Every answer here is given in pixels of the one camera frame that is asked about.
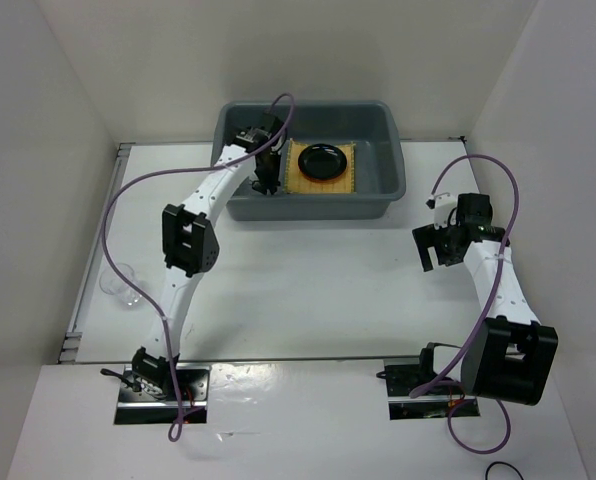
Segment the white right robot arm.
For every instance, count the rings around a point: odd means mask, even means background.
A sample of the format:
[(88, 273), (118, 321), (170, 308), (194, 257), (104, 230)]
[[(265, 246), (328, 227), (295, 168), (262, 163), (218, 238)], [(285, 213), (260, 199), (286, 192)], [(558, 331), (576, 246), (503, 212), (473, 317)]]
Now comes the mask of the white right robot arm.
[(413, 230), (422, 268), (463, 264), (484, 319), (461, 359), (460, 379), (475, 396), (524, 405), (543, 394), (558, 346), (554, 328), (530, 308), (512, 260), (506, 230), (493, 224), (485, 194), (435, 194), (433, 222)]

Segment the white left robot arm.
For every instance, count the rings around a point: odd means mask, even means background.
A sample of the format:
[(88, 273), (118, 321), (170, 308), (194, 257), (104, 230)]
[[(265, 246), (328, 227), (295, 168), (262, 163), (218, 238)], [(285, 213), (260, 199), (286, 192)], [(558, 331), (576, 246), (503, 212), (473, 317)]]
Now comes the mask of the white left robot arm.
[(233, 133), (214, 169), (182, 203), (162, 212), (162, 248), (166, 266), (159, 306), (164, 323), (154, 325), (132, 358), (132, 374), (154, 399), (177, 387), (172, 370), (179, 358), (182, 328), (194, 291), (215, 265), (220, 252), (215, 234), (218, 217), (238, 187), (255, 176), (254, 190), (275, 194), (279, 186), (283, 122), (263, 113), (253, 126)]

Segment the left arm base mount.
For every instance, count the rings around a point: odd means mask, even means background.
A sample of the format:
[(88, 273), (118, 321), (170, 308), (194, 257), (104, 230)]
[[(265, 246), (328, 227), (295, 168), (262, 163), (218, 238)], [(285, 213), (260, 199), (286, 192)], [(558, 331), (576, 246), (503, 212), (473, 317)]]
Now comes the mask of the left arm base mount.
[[(177, 368), (184, 424), (205, 424), (211, 367), (182, 363)], [(178, 404), (172, 386), (164, 393), (146, 382), (137, 380), (129, 366), (117, 372), (101, 368), (100, 374), (120, 382), (114, 416), (115, 425), (170, 424), (178, 415)]]

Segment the black round plate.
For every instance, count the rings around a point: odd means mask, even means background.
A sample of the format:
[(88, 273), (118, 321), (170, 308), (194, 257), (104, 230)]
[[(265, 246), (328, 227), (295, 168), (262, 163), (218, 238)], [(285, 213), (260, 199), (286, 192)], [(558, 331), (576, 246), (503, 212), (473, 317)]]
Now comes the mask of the black round plate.
[(323, 143), (307, 146), (297, 162), (300, 172), (316, 181), (334, 180), (348, 167), (347, 156), (339, 147)]

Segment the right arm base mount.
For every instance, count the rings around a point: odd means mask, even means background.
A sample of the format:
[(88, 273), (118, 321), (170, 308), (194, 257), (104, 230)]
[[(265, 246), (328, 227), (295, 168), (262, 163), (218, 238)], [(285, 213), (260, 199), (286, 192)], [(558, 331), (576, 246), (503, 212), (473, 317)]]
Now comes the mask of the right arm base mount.
[(422, 396), (410, 396), (413, 389), (435, 377), (433, 362), (413, 356), (387, 359), (375, 377), (385, 386), (392, 421), (446, 419), (453, 407), (463, 403), (455, 417), (480, 416), (477, 400), (457, 385), (437, 385)]

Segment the woven bamboo mat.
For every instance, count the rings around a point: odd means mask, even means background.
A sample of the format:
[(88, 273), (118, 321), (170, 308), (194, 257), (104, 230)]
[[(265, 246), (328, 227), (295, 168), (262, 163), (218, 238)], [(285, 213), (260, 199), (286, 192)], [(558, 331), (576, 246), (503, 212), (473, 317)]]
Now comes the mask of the woven bamboo mat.
[(298, 168), (298, 156), (309, 145), (291, 139), (283, 178), (283, 191), (287, 194), (352, 194), (355, 188), (355, 150), (354, 143), (335, 144), (347, 156), (347, 170), (338, 178), (329, 181), (311, 180)]

